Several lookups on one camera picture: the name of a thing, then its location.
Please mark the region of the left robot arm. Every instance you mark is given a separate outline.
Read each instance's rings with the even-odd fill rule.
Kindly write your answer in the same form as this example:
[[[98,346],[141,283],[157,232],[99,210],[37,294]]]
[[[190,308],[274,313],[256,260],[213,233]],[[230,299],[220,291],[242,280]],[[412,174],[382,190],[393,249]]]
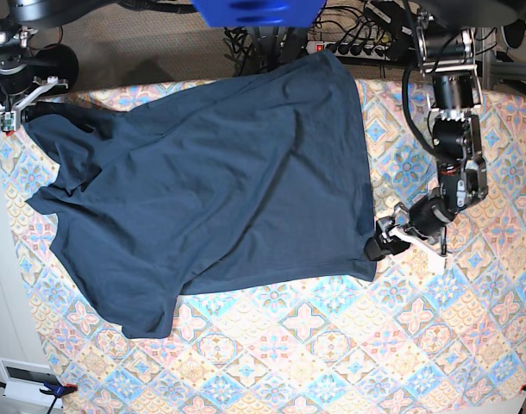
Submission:
[[[436,161],[438,186],[411,207],[397,203],[391,215],[378,219],[365,253],[369,260],[378,262],[416,247],[428,256],[429,270],[440,273],[448,256],[448,225],[488,194],[479,117],[474,114],[483,103],[483,92],[473,31],[438,26],[424,9],[413,14],[405,5],[404,12],[416,57],[404,70],[402,110],[410,131]],[[435,123],[429,138],[410,114],[409,77],[413,70],[430,77],[433,86],[428,105]]]

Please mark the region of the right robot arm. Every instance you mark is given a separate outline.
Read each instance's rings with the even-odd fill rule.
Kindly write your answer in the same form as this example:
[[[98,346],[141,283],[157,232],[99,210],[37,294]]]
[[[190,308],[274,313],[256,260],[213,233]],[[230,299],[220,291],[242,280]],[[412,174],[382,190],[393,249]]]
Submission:
[[[39,97],[71,89],[78,78],[78,58],[58,40],[44,47],[30,44],[38,31],[0,19],[0,132],[12,134],[27,121],[28,107]]]

